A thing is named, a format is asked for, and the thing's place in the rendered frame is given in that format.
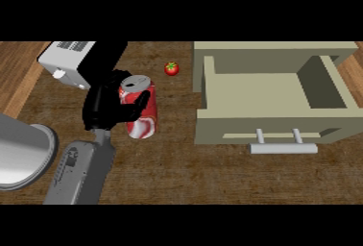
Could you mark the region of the red and white can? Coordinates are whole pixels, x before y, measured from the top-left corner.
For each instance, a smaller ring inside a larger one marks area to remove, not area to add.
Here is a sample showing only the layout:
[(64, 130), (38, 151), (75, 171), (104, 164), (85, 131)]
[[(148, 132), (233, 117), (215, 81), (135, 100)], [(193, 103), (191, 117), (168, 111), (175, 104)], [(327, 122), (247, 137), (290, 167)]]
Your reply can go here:
[(145, 108), (138, 118), (126, 123), (126, 133), (131, 138), (147, 138), (157, 129), (156, 88), (144, 75), (128, 76), (119, 86), (120, 104), (131, 104), (143, 91), (150, 92)]

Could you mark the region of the grey metal cylinder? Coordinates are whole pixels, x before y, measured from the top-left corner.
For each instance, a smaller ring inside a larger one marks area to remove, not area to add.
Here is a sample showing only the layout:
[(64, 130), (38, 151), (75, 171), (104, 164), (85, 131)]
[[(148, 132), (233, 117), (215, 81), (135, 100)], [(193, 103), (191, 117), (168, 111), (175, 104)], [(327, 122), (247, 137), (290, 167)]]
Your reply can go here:
[(29, 186), (47, 172), (57, 152), (57, 135), (42, 124), (24, 124), (0, 113), (0, 190)]

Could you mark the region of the beige open drawer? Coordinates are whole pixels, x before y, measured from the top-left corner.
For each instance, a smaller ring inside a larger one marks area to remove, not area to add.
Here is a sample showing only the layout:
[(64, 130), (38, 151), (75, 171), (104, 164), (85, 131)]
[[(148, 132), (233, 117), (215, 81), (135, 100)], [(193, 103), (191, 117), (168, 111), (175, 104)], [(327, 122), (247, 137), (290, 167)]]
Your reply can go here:
[(218, 74), (213, 58), (202, 63), (202, 108), (196, 144), (246, 144), (262, 133), (265, 142), (331, 143), (363, 133), (357, 107), (336, 66), (314, 56), (292, 73)]

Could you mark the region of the white and black appliance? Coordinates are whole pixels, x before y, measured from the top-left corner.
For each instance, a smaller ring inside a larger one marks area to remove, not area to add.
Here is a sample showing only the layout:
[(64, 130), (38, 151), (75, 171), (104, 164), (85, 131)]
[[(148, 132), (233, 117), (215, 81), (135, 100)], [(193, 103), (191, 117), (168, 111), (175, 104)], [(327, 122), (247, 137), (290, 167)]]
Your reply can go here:
[(36, 62), (64, 85), (89, 89), (110, 74), (125, 49), (123, 40), (53, 41)]

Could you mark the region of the beige cabinet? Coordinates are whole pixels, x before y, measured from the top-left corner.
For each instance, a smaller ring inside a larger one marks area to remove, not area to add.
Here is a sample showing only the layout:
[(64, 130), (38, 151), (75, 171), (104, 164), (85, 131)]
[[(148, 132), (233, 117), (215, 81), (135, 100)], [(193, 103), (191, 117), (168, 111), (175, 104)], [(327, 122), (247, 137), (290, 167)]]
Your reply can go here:
[(193, 92), (200, 92), (202, 63), (215, 61), (218, 74), (296, 72), (311, 56), (339, 65), (357, 50), (352, 41), (194, 41)]

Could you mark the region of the red tomato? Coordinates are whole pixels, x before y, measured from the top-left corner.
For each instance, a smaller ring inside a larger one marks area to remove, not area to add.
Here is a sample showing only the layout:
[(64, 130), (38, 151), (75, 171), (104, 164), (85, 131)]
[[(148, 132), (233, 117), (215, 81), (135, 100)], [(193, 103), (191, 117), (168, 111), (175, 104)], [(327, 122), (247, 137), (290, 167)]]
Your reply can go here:
[(174, 76), (178, 73), (178, 64), (175, 61), (169, 61), (165, 65), (163, 65), (163, 73), (168, 76)]

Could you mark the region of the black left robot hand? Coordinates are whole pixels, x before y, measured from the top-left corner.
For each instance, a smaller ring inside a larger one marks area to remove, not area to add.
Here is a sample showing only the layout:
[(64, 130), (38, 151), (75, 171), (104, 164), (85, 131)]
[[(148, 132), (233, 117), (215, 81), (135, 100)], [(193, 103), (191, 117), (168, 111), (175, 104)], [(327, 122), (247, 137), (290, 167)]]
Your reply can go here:
[(85, 130), (100, 129), (110, 131), (117, 123), (132, 122), (145, 109), (150, 92), (143, 90), (137, 98), (122, 104), (119, 86), (131, 74), (115, 69), (98, 84), (89, 86), (82, 107), (82, 121)]

